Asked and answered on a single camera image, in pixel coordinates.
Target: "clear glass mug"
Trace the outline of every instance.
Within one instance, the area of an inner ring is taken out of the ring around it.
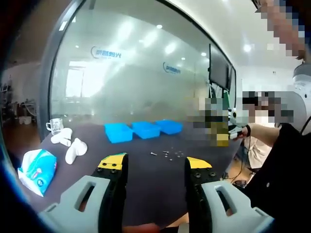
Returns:
[[[51,131],[52,135],[58,134],[64,128],[63,119],[54,118],[50,122],[45,124],[48,131]]]

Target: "blue bin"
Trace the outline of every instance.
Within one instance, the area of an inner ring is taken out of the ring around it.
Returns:
[[[128,142],[133,139],[133,130],[125,123],[104,124],[104,127],[111,143]]]
[[[172,120],[158,120],[155,123],[160,126],[161,131],[166,134],[179,133],[183,129],[183,125],[181,123]]]
[[[132,123],[133,131],[142,139],[160,136],[160,127],[146,121]]]

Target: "ceiling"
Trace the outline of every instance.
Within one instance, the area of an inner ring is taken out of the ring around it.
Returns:
[[[251,0],[167,1],[182,9],[201,25],[219,44],[235,67],[269,66],[293,69],[300,64],[293,57],[286,56],[285,45],[280,45],[279,39],[274,38],[273,32],[268,31],[267,20],[261,19],[261,14],[254,13],[256,8]],[[17,61],[18,64],[22,64],[40,61],[49,33],[69,2],[70,0],[41,1],[39,7],[25,21],[20,31],[12,49],[11,62]],[[133,11],[134,7],[137,6],[128,3],[127,9]],[[149,22],[156,23],[154,20],[155,18],[150,16]],[[170,29],[170,32],[180,38],[181,28],[177,26]],[[184,33],[182,38],[189,43],[191,33]],[[199,36],[192,37],[192,40],[193,42],[195,40],[203,41]],[[251,46],[249,53],[243,50],[245,44]]]

